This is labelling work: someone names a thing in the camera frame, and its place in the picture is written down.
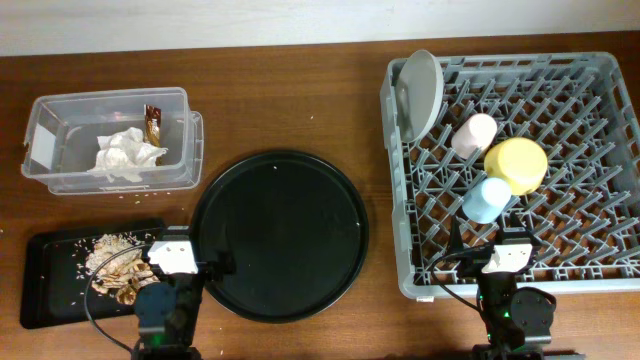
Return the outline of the blue cup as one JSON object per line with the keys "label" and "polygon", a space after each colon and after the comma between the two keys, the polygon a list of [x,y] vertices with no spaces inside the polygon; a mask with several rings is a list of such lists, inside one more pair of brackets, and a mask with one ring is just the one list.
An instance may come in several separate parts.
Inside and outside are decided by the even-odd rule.
{"label": "blue cup", "polygon": [[503,212],[511,196],[511,187],[506,181],[487,178],[465,194],[462,211],[469,220],[488,224]]}

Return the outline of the food scraps pile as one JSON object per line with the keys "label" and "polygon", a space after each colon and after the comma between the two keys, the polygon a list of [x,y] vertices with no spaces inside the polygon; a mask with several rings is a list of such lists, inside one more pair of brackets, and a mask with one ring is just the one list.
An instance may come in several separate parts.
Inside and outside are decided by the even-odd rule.
{"label": "food scraps pile", "polygon": [[[88,280],[96,269],[108,258],[125,249],[140,245],[144,240],[152,240],[146,232],[142,238],[132,232],[103,234],[100,238],[82,239],[77,250],[87,250],[83,262],[76,264],[76,279]],[[143,259],[143,250],[137,249],[114,258],[89,282],[89,288],[98,297],[110,297],[122,305],[133,305],[138,292],[159,281],[151,266]]]}

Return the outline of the yellow bowl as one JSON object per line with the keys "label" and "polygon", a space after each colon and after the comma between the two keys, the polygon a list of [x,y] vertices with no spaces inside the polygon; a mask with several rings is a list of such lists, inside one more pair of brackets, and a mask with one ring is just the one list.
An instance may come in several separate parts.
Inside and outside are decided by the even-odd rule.
{"label": "yellow bowl", "polygon": [[537,190],[548,169],[543,148],[533,140],[514,137],[493,146],[485,155],[484,170],[489,177],[504,180],[514,196]]}

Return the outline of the pink cup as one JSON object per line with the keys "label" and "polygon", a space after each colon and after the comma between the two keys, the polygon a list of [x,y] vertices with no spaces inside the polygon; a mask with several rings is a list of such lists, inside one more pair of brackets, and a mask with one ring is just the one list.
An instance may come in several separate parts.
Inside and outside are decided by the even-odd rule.
{"label": "pink cup", "polygon": [[476,149],[486,150],[497,133],[497,122],[490,115],[472,115],[453,135],[451,147],[463,159],[469,158]]}

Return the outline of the white napkin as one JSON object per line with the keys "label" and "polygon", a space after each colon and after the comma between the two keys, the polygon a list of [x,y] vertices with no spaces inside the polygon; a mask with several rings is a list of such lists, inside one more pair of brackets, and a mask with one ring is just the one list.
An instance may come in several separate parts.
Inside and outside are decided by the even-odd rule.
{"label": "white napkin", "polygon": [[110,136],[98,136],[99,151],[95,166],[89,170],[94,176],[104,175],[109,182],[123,178],[133,183],[143,180],[143,168],[156,166],[156,161],[168,152],[144,142],[143,131],[130,127]]}

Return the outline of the gold snack wrapper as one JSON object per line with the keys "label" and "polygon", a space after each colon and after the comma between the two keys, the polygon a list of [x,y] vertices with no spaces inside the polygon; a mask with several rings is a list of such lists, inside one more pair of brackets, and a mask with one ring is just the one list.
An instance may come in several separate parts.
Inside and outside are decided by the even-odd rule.
{"label": "gold snack wrapper", "polygon": [[162,112],[160,108],[152,105],[144,105],[145,112],[145,135],[144,142],[156,148],[161,148],[160,130],[162,122]]}

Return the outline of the grey plate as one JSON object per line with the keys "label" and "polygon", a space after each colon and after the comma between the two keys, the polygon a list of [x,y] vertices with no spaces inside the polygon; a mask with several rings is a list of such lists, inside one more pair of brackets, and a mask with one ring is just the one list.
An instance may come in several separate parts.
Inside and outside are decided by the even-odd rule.
{"label": "grey plate", "polygon": [[395,96],[403,142],[428,134],[438,117],[444,93],[444,75],[439,61],[426,50],[414,52],[404,63]]}

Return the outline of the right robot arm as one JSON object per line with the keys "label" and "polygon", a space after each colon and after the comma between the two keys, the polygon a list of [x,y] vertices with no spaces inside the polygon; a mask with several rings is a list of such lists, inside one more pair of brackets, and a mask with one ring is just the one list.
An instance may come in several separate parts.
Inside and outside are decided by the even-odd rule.
{"label": "right robot arm", "polygon": [[451,225],[446,260],[459,263],[456,273],[476,281],[476,311],[487,331],[488,343],[471,350],[473,359],[542,359],[551,342],[556,298],[538,288],[519,287],[516,277],[535,263],[541,243],[512,214],[500,224],[492,243],[466,248],[459,221]]}

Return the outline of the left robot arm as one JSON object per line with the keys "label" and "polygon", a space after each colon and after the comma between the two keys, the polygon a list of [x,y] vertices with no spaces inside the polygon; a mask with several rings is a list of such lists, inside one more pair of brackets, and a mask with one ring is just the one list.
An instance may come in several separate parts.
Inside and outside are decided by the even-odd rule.
{"label": "left robot arm", "polygon": [[226,232],[209,239],[216,246],[211,260],[200,249],[206,241],[187,227],[172,226],[152,243],[147,256],[159,280],[144,286],[134,303],[139,340],[133,359],[202,358],[192,343],[205,285],[236,271]]}

